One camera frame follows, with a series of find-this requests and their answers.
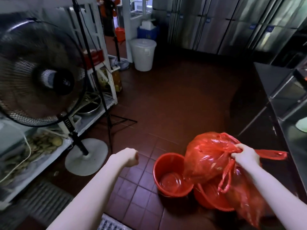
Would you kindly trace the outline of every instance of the white container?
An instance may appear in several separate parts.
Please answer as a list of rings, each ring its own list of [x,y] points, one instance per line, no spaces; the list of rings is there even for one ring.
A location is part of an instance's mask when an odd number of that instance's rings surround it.
[[[151,39],[138,38],[131,40],[130,45],[135,68],[142,72],[151,70],[157,43]]]

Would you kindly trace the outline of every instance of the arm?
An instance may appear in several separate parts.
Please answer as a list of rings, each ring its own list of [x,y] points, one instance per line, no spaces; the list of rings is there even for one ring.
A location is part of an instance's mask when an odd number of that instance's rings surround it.
[[[244,144],[236,146],[243,152],[233,153],[232,157],[250,174],[256,188],[284,227],[288,230],[306,229],[307,205],[259,166],[259,156],[254,149]]]
[[[48,230],[97,230],[117,177],[127,166],[138,164],[135,149],[126,148],[110,156],[107,163],[51,223]]]

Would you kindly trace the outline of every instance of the person's left arm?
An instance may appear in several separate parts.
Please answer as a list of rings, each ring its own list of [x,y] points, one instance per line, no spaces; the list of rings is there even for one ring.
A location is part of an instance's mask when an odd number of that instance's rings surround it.
[[[137,164],[138,154],[135,149],[126,148],[111,155],[47,230],[97,230],[121,170]]]

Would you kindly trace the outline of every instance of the white cable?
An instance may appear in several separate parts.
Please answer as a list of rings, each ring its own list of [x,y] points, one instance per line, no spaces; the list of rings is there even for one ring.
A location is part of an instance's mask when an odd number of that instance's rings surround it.
[[[26,159],[24,159],[22,162],[20,162],[18,165],[16,165],[15,168],[13,168],[4,178],[2,178],[0,183],[3,182],[18,166],[20,166],[22,163],[24,163],[31,156],[31,152],[32,152],[31,147],[29,145],[29,142],[28,142],[24,132],[18,126],[14,125],[12,121],[9,121],[9,120],[2,120],[2,121],[4,121],[5,123],[7,123],[7,124],[11,125],[12,127],[16,128],[21,133],[21,135],[25,139],[25,143],[29,147],[29,156]]]

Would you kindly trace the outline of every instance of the hand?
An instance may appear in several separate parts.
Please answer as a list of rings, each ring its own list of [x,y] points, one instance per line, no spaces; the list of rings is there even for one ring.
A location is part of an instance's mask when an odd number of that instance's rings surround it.
[[[124,160],[125,167],[138,165],[138,152],[134,148],[125,148],[115,155],[121,160]]]
[[[242,149],[243,151],[241,153],[232,153],[231,156],[235,158],[236,162],[245,170],[260,165],[259,155],[254,149],[242,143],[236,144],[236,147]]]

